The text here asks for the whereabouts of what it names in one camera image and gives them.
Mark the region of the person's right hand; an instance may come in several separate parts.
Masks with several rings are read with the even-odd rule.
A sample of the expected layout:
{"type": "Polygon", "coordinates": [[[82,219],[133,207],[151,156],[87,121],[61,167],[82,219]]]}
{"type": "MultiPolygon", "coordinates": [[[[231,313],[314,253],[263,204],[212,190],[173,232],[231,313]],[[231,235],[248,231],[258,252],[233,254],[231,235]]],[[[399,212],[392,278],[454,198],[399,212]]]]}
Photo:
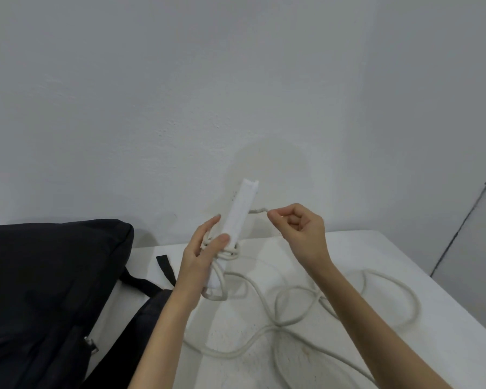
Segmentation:
{"type": "Polygon", "coordinates": [[[323,270],[332,264],[325,238],[323,219],[300,203],[281,207],[281,214],[297,216],[297,236],[285,239],[298,262],[309,272],[323,270]]]}

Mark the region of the person's left hand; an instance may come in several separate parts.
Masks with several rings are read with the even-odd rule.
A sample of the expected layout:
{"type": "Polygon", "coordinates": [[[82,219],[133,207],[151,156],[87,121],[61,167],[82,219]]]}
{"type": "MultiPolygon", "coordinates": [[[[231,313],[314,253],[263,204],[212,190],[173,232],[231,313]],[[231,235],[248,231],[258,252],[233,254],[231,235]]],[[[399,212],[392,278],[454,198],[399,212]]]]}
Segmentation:
{"type": "Polygon", "coordinates": [[[213,260],[206,260],[206,248],[202,242],[211,229],[220,221],[218,214],[201,224],[184,249],[175,291],[185,295],[196,304],[207,284],[213,260]]]}

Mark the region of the white plastic tube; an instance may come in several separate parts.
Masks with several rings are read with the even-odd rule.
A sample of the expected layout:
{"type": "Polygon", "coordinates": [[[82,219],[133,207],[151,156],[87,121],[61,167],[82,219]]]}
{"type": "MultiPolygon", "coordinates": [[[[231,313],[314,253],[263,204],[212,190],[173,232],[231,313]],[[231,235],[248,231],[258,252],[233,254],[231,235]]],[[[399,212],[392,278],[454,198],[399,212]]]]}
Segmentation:
{"type": "Polygon", "coordinates": [[[252,204],[259,189],[259,181],[243,179],[236,193],[232,206],[221,228],[221,234],[228,235],[229,242],[213,259],[211,271],[206,282],[204,295],[211,300],[226,300],[225,270],[228,261],[235,260],[240,255],[238,244],[247,215],[267,212],[266,208],[252,209],[252,204]]]}

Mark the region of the person's left forearm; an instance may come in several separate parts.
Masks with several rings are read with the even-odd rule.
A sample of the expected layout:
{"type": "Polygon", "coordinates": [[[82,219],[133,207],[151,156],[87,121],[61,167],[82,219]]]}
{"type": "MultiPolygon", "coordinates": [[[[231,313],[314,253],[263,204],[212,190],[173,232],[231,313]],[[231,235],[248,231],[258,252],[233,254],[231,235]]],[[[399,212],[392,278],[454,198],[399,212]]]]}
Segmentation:
{"type": "Polygon", "coordinates": [[[128,389],[173,389],[188,318],[202,287],[177,284],[149,338],[128,389]]]}

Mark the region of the person's right forearm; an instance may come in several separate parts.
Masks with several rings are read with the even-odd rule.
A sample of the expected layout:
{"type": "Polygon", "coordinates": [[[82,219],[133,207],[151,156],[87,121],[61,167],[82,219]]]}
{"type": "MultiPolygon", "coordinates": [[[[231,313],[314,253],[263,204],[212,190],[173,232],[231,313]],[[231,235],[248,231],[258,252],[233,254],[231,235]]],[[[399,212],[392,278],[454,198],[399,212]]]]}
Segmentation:
{"type": "Polygon", "coordinates": [[[329,255],[304,261],[380,389],[453,389],[370,307],[329,255]]]}

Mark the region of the black backpack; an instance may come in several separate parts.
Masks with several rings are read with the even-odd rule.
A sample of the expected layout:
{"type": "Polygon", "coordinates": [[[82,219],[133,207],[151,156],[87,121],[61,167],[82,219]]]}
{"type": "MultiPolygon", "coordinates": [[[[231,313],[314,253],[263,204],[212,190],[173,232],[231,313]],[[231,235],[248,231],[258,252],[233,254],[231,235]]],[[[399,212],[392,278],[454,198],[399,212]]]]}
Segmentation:
{"type": "Polygon", "coordinates": [[[118,219],[0,226],[0,389],[127,389],[171,290],[131,276],[118,219]],[[117,281],[149,297],[86,378],[117,281]]]}

